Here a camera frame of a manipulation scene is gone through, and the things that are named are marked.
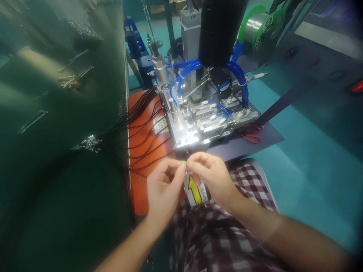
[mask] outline yellow arrow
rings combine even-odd
[[[202,198],[200,196],[200,192],[198,187],[196,186],[192,175],[189,175],[189,186],[188,189],[192,190],[192,194],[196,204],[200,204],[202,202]]]

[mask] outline forearm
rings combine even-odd
[[[271,212],[240,195],[231,214],[258,240],[295,270],[342,271],[344,250],[317,230]]]
[[[95,272],[139,271],[153,244],[160,235],[148,224],[147,218],[119,245]]]

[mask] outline left hand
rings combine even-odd
[[[157,236],[164,231],[177,208],[185,170],[185,161],[164,159],[147,177],[149,212],[146,222]]]

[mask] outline right hand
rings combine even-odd
[[[221,158],[198,152],[189,157],[187,168],[193,171],[193,179],[197,186],[204,180],[214,201],[231,213],[232,200],[242,195],[234,185],[226,165]]]

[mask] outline orange mat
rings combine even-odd
[[[132,94],[129,97],[129,109],[131,109],[139,101],[140,97],[144,94],[144,92],[145,91],[138,92]],[[149,103],[148,107],[141,114],[141,116],[130,124],[130,129],[129,129],[130,136],[137,133],[142,126],[136,128],[132,127],[143,125],[145,122],[147,122],[147,120],[150,119],[150,117],[152,116],[155,103],[157,103],[156,105],[157,108],[155,109],[155,112],[157,112],[159,109],[162,108],[161,102],[159,100],[160,97],[156,96]],[[164,116],[163,110],[157,113],[140,132],[138,132],[135,136],[130,138],[131,194],[136,215],[145,215],[149,210],[149,205],[147,202],[147,184],[146,184],[147,176],[154,170],[156,165],[163,159],[161,157],[175,159],[173,142],[172,139],[170,138],[170,133],[168,131],[165,132],[166,129],[156,137],[150,150],[147,152],[147,155],[144,156],[144,153],[146,153],[146,151],[149,149],[150,144],[152,143],[152,140],[156,135],[155,130],[153,128],[154,126],[153,120],[158,117],[160,118],[161,116]],[[185,198],[184,190],[182,190],[181,193],[181,199],[183,198]]]

